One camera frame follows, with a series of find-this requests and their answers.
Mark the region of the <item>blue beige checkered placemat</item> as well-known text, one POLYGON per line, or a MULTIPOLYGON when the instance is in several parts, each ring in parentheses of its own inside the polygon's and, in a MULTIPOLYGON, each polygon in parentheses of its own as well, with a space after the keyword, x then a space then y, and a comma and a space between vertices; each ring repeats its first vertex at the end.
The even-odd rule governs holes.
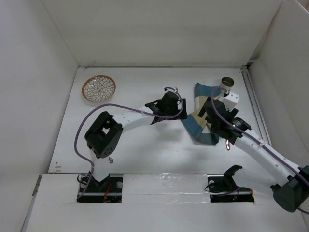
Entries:
POLYGON ((188 115, 187 119, 182 120, 187 132, 200 144, 216 145, 219 142, 219 136, 211 132, 211 125, 206 120, 207 113, 203 108, 206 101, 211 100, 213 90, 215 90, 214 98, 220 95, 220 90, 217 88, 217 86, 196 83, 194 87, 195 110, 188 115))

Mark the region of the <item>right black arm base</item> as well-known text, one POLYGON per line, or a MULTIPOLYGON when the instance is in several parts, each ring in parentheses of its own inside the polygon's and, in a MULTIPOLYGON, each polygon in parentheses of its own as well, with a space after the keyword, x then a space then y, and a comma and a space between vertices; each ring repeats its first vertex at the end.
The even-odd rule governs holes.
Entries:
POLYGON ((211 203, 254 203, 253 191, 238 187, 233 176, 242 167, 233 165, 223 174, 208 174, 204 191, 210 194, 211 203))

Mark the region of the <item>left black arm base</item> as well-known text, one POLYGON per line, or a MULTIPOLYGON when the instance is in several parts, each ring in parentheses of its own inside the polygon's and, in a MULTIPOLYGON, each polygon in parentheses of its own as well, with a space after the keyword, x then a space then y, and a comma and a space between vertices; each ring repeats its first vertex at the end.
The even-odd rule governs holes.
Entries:
POLYGON ((79 174, 77 181, 79 190, 77 202, 79 203, 121 203, 123 189, 123 175, 110 174, 102 181, 91 178, 90 174, 79 174))

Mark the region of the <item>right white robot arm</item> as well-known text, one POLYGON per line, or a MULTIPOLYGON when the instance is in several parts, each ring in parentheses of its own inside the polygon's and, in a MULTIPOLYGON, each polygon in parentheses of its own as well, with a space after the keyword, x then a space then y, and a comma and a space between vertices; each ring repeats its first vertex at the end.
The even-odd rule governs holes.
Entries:
POLYGON ((208 98, 199 117, 210 123, 211 131, 246 152, 275 180, 267 190, 275 202, 288 212, 300 209, 309 197, 309 167, 291 162, 261 139, 251 126, 236 117, 237 109, 226 110, 220 100, 208 98))

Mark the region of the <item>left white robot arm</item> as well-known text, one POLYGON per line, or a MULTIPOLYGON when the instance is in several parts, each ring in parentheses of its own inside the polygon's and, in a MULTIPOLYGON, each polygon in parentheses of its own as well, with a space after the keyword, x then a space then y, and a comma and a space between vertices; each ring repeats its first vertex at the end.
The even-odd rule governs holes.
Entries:
POLYGON ((96 191, 104 191, 109 177, 107 161, 115 150, 123 133, 138 127, 152 125, 164 120, 187 119, 186 99, 180 98, 177 92, 166 90, 163 97, 145 104, 141 109, 127 108, 123 114, 111 115, 107 111, 99 114, 85 133, 87 147, 91 151, 94 163, 91 186, 96 191))

